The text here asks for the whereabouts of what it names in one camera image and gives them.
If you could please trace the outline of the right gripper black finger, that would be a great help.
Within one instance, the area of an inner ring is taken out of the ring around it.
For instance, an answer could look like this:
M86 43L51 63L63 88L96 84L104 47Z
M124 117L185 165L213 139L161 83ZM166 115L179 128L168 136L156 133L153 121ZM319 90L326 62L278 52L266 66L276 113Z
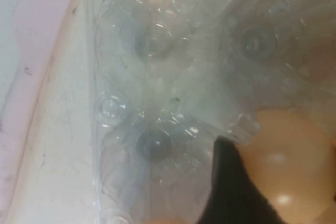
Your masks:
M234 143L214 142L211 192L198 223L284 223L250 180Z

